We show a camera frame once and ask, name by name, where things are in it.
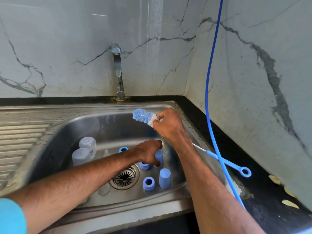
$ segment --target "faucet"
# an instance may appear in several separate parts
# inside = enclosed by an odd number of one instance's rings
[[[112,44],[111,53],[113,54],[113,57],[114,57],[115,74],[116,74],[117,81],[118,81],[117,100],[123,101],[124,89],[123,89],[122,72],[121,72],[121,59],[120,59],[121,50],[117,43]]]

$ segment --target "white marble backsplash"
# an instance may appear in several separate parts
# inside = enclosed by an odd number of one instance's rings
[[[220,0],[204,0],[185,95],[205,112]],[[312,210],[312,0],[224,0],[211,120]]]
[[[0,0],[0,97],[183,95],[203,0]]]

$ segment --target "brush handle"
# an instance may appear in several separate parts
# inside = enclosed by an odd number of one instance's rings
[[[209,151],[209,150],[202,149],[201,147],[195,145],[194,143],[193,143],[193,145],[194,145],[196,148],[198,148],[198,149],[204,151],[206,154],[210,155],[211,157],[214,157],[215,159],[218,159],[218,156],[217,156],[215,153],[213,153],[213,152],[211,152],[211,151]],[[226,160],[225,158],[223,158],[223,162],[224,162],[226,165],[228,165],[228,166],[234,168],[235,170],[238,170],[239,173],[240,173],[243,177],[250,177],[250,176],[252,175],[252,172],[251,172],[250,169],[247,168],[247,167],[240,167],[240,166],[236,165],[235,163],[232,163],[232,162],[230,162],[229,160]]]

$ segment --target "blue cylindrical cap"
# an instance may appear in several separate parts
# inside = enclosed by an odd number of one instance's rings
[[[121,147],[121,148],[119,149],[119,153],[124,152],[124,151],[127,151],[127,150],[128,150],[128,147]]]
[[[143,189],[147,192],[152,191],[155,188],[155,180],[152,177],[145,177],[143,180]]]
[[[149,169],[150,166],[151,166],[151,165],[149,165],[149,164],[140,162],[140,168],[141,168],[142,170],[147,170],[147,169]]]
[[[163,153],[160,149],[155,153],[155,158],[157,159],[157,161],[160,162],[161,167],[162,167],[163,166]]]
[[[168,189],[171,186],[171,172],[167,168],[163,168],[159,172],[159,186],[162,189]]]

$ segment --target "sink drain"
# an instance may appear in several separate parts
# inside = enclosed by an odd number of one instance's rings
[[[134,164],[127,169],[123,170],[111,181],[110,185],[117,190],[126,190],[133,187],[140,176],[138,167]]]

